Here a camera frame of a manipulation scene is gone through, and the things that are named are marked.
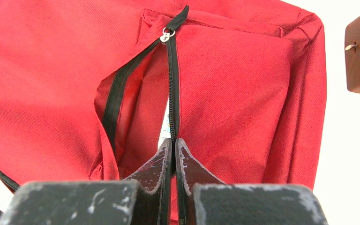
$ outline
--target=open zipper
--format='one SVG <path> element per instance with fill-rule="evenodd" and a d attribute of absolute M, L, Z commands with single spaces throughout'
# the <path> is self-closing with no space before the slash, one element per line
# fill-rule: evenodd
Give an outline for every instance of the open zipper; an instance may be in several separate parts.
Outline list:
<path fill-rule="evenodd" d="M 120 105 L 122 103 L 123 94 L 125 91 L 125 84 L 130 75 L 140 65 L 142 60 L 159 44 L 159 39 L 154 41 L 140 54 L 133 58 L 126 65 L 121 67 L 117 72 L 114 81 L 111 84 L 110 92 L 108 93 L 107 103 L 103 116 L 103 127 L 107 133 L 114 155 L 115 152 L 115 132 L 117 128 L 117 120 L 120 112 Z"/>
<path fill-rule="evenodd" d="M 108 94 L 107 103 L 103 115 L 103 127 L 107 133 L 114 155 L 115 151 L 115 132 L 117 127 L 120 105 L 123 100 L 125 84 L 130 75 L 140 65 L 141 61 L 159 44 L 166 45 L 168 55 L 168 72 L 169 72 L 169 126 L 171 132 L 172 149 L 175 147 L 179 131 L 179 65 L 177 61 L 176 50 L 176 30 L 185 22 L 188 15 L 189 7 L 184 9 L 175 16 L 163 29 L 163 35 L 144 49 L 140 54 L 133 58 L 126 65 L 121 67 L 117 72 L 114 81 L 111 84 Z M 176 164 L 172 163 L 172 175 L 176 170 Z"/>

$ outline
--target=red fabric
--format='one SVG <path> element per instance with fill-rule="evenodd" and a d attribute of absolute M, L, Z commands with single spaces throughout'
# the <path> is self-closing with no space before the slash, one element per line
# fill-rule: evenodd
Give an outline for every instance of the red fabric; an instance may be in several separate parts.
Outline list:
<path fill-rule="evenodd" d="M 153 156 L 168 97 L 163 45 L 126 83 L 116 157 L 101 120 L 115 72 L 186 4 L 179 137 L 225 182 L 313 188 L 323 25 L 279 0 L 0 1 L 0 170 L 19 184 L 113 180 Z"/>

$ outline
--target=zipper teeth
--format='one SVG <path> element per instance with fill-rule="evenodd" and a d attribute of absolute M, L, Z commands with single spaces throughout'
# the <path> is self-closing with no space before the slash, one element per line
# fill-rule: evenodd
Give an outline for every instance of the zipper teeth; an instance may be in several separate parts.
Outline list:
<path fill-rule="evenodd" d="M 159 38 L 158 38 L 157 40 L 154 41 L 154 43 L 152 43 L 151 45 L 149 45 L 149 46 L 146 48 L 145 51 L 148 51 L 148 50 L 150 50 L 151 48 L 157 46 L 157 45 L 159 44 L 159 42 L 160 42 L 160 41 L 159 41 Z"/>
<path fill-rule="evenodd" d="M 173 59 L 172 47 L 170 43 L 166 44 L 168 54 L 168 71 L 169 71 L 169 127 L 172 145 L 176 143 L 176 131 L 174 125 L 174 76 L 173 76 Z"/>

